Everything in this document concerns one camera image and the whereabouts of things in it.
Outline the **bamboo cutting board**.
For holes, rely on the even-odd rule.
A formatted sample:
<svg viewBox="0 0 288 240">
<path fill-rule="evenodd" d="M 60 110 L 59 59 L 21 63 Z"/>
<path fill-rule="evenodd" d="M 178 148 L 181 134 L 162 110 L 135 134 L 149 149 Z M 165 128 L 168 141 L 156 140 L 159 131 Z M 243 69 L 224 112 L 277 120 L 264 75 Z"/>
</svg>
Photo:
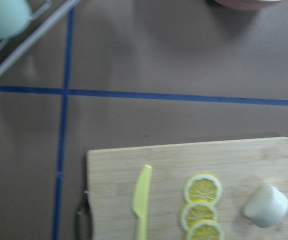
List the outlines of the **bamboo cutting board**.
<svg viewBox="0 0 288 240">
<path fill-rule="evenodd" d="M 271 137 L 130 148 L 87 153 L 88 190 L 96 240 L 133 240 L 133 190 L 144 165 L 152 167 L 148 238 L 183 240 L 180 213 L 186 181 L 196 174 L 215 176 L 223 187 L 217 205 L 228 240 L 288 240 L 288 213 L 278 224 L 259 228 L 242 208 L 262 184 L 288 199 L 288 138 Z"/>
</svg>

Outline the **lemon slice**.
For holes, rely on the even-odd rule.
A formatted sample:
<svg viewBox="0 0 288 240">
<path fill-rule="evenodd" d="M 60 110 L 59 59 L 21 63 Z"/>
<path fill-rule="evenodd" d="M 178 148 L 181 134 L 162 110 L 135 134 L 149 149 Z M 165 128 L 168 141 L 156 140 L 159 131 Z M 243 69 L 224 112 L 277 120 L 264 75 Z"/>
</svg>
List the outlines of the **lemon slice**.
<svg viewBox="0 0 288 240">
<path fill-rule="evenodd" d="M 195 223 L 187 232 L 186 240 L 224 240 L 225 233 L 222 226 L 210 219 Z"/>
<path fill-rule="evenodd" d="M 187 203 L 206 201 L 217 205 L 223 193 L 221 182 L 213 175 L 200 173 L 190 177 L 183 188 L 183 196 Z"/>
<path fill-rule="evenodd" d="M 185 231 L 189 231 L 194 224 L 203 220 L 219 220 L 218 211 L 213 204 L 204 200 L 197 200 L 191 201 L 183 207 L 180 223 Z"/>
</svg>

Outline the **lemon slice bottom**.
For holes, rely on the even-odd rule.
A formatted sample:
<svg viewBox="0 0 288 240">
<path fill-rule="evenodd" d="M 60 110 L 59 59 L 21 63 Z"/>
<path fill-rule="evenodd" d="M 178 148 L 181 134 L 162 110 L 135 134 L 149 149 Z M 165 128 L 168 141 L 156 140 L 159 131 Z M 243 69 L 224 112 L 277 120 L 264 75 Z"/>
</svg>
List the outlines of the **lemon slice bottom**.
<svg viewBox="0 0 288 240">
<path fill-rule="evenodd" d="M 210 219 L 195 223 L 187 232 L 186 240 L 224 240 L 225 233 L 222 226 Z"/>
</svg>

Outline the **pink bowl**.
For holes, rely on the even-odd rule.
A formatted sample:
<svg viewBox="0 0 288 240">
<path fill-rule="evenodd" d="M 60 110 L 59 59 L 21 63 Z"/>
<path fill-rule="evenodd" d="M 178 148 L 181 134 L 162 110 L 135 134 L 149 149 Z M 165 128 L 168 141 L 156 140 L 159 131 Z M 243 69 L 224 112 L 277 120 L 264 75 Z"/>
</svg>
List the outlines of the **pink bowl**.
<svg viewBox="0 0 288 240">
<path fill-rule="evenodd" d="M 256 11 L 281 3 L 281 0 L 215 0 L 216 3 L 234 10 Z"/>
</svg>

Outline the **light green cup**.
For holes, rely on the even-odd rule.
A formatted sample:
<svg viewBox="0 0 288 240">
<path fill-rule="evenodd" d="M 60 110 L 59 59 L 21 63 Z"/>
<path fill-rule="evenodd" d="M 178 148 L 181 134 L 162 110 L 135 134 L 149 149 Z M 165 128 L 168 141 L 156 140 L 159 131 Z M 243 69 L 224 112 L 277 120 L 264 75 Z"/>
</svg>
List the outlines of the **light green cup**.
<svg viewBox="0 0 288 240">
<path fill-rule="evenodd" d="M 0 40 L 15 37 L 26 30 L 31 15 L 26 0 L 0 0 Z"/>
</svg>

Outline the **lemon slice middle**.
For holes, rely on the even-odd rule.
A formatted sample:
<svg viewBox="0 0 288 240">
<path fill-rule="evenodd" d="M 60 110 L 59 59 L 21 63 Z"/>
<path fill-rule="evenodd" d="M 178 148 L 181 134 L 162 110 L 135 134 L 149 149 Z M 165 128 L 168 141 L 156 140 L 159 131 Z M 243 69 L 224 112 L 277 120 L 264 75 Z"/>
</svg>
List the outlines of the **lemon slice middle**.
<svg viewBox="0 0 288 240">
<path fill-rule="evenodd" d="M 197 200 L 191 201 L 183 207 L 180 223 L 185 231 L 189 231 L 194 224 L 203 220 L 219 220 L 218 211 L 213 204 L 204 200 Z"/>
</svg>

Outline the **yellow plastic knife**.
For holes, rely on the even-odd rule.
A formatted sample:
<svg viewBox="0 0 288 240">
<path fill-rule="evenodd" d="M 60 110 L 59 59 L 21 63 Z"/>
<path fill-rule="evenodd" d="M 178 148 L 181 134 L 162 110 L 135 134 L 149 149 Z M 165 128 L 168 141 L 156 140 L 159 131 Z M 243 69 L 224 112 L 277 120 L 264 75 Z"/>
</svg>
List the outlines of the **yellow plastic knife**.
<svg viewBox="0 0 288 240">
<path fill-rule="evenodd" d="M 133 191 L 132 210 L 136 215 L 136 240 L 147 240 L 152 166 L 143 165 Z"/>
</svg>

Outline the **lemon slice top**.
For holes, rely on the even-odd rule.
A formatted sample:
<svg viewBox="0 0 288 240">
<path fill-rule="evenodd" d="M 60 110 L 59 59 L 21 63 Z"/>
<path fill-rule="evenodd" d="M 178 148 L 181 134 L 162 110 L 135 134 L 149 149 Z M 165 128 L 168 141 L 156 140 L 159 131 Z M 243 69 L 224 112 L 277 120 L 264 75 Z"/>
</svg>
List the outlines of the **lemon slice top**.
<svg viewBox="0 0 288 240">
<path fill-rule="evenodd" d="M 221 182 L 213 175 L 200 173 L 190 177 L 183 188 L 183 196 L 187 203 L 206 201 L 217 205 L 223 193 Z"/>
</svg>

